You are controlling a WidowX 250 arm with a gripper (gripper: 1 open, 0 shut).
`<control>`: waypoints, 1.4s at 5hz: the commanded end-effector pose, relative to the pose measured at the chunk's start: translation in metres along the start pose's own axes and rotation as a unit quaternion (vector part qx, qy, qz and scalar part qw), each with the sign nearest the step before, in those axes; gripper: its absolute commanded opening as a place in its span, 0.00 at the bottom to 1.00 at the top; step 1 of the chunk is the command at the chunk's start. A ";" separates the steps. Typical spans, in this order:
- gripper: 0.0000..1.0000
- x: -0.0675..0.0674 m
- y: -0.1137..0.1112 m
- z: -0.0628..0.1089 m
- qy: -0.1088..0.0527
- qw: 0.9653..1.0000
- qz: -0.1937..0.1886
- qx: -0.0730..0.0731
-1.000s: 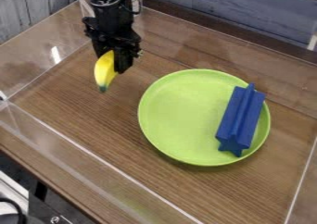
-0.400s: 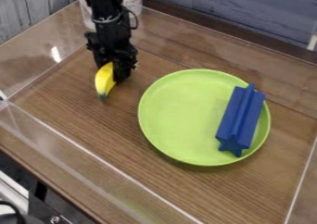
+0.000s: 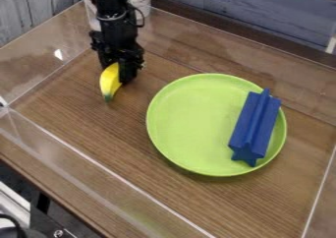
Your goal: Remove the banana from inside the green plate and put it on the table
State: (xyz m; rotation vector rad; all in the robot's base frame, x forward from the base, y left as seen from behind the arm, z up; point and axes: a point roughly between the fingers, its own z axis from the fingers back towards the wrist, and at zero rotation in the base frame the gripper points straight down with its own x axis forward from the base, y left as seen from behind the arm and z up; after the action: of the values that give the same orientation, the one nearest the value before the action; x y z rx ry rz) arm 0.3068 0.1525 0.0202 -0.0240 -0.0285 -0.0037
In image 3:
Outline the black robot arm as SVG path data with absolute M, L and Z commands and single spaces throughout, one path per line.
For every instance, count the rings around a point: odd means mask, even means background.
M 143 23 L 135 20 L 139 10 L 130 0 L 89 0 L 95 7 L 98 30 L 90 30 L 90 46 L 97 52 L 101 66 L 119 65 L 119 82 L 129 83 L 142 69 L 143 49 L 137 43 L 137 29 Z

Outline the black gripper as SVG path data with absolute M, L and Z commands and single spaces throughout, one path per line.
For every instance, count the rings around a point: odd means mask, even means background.
M 97 19 L 99 29 L 91 30 L 91 49 L 98 54 L 102 69 L 115 62 L 119 63 L 119 82 L 129 83 L 137 75 L 137 69 L 142 68 L 143 49 L 138 45 L 137 29 L 143 26 L 134 17 L 119 19 Z

